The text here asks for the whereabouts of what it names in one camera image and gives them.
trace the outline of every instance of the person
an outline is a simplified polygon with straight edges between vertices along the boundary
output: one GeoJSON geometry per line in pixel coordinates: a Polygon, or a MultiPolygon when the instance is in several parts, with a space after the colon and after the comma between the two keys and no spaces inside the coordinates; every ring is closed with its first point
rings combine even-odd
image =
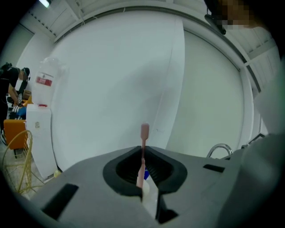
{"type": "Polygon", "coordinates": [[[4,120],[7,117],[8,105],[6,94],[9,93],[14,102],[19,105],[18,93],[15,89],[17,80],[26,81],[30,74],[30,70],[24,67],[20,70],[17,67],[12,67],[11,64],[5,64],[1,67],[2,74],[0,75],[0,127],[1,134],[4,133],[4,120]]]}
{"type": "Polygon", "coordinates": [[[258,0],[204,0],[207,8],[218,21],[227,25],[242,25],[253,29],[262,27],[274,38],[279,55],[285,53],[284,37],[280,36],[280,23],[283,19],[283,8],[279,3],[258,0]]]}

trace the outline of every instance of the red label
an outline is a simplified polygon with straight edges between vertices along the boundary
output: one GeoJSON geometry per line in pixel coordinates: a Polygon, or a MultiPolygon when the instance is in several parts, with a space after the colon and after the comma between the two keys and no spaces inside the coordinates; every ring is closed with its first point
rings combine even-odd
{"type": "Polygon", "coordinates": [[[36,82],[45,86],[52,86],[53,81],[38,76],[36,82]]]}

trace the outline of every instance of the floor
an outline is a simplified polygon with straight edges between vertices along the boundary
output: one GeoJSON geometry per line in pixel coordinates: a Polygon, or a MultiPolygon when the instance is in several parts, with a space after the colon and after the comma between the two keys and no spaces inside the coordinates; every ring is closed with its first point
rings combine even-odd
{"type": "MultiPolygon", "coordinates": [[[[6,150],[6,146],[0,142],[0,164],[2,166],[2,160],[3,160],[3,156],[6,150]]],[[[17,158],[15,158],[14,155],[14,151],[8,149],[6,155],[5,155],[5,161],[4,164],[6,165],[16,165],[16,164],[22,164],[24,163],[24,157],[19,155],[21,154],[21,150],[17,150],[16,152],[18,154],[17,158]]],[[[29,190],[27,192],[25,192],[24,194],[22,194],[22,196],[24,196],[27,199],[31,199],[36,193],[37,191],[41,188],[38,186],[43,186],[44,184],[42,182],[44,182],[45,180],[42,179],[35,163],[32,161],[31,162],[31,171],[40,179],[38,180],[34,175],[32,175],[32,186],[33,190],[29,190]]],[[[3,171],[4,176],[8,182],[8,185],[10,186],[12,191],[15,191],[16,188],[18,188],[18,183],[20,182],[22,173],[23,173],[23,167],[22,166],[17,166],[17,167],[7,167],[4,169],[3,171]]]]}

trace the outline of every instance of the white wall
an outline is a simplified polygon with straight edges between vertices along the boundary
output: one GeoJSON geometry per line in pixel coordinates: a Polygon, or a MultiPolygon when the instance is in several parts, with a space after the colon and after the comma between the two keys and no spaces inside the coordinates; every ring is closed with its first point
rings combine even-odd
{"type": "Polygon", "coordinates": [[[184,33],[177,17],[125,12],[94,20],[53,50],[69,66],[52,104],[58,166],[141,144],[165,148],[181,93],[184,33]]]}
{"type": "Polygon", "coordinates": [[[12,63],[15,66],[32,36],[33,34],[30,31],[18,24],[3,47],[0,54],[0,66],[6,62],[12,63]]]}
{"type": "MultiPolygon", "coordinates": [[[[167,149],[206,157],[226,143],[237,149],[244,97],[239,71],[216,48],[185,32],[185,71],[179,107],[167,149]]],[[[213,157],[227,153],[218,149],[213,157]]]]}
{"type": "MultiPolygon", "coordinates": [[[[53,48],[53,42],[41,32],[36,32],[25,47],[16,66],[20,69],[24,67],[30,69],[31,80],[28,82],[26,90],[32,89],[31,83],[39,70],[40,62],[50,55],[53,48]]],[[[21,81],[18,80],[16,89],[19,89],[20,85],[21,81]]]]}

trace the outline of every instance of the toothbrush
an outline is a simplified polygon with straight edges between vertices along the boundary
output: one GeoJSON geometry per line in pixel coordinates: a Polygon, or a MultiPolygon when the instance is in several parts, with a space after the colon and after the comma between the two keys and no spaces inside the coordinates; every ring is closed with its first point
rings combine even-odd
{"type": "Polygon", "coordinates": [[[143,177],[144,177],[144,171],[146,168],[145,160],[144,160],[144,151],[146,147],[146,140],[148,139],[150,131],[150,126],[147,123],[143,123],[141,125],[141,139],[142,139],[142,166],[138,171],[138,179],[137,179],[137,186],[141,189],[143,188],[143,177]]]}

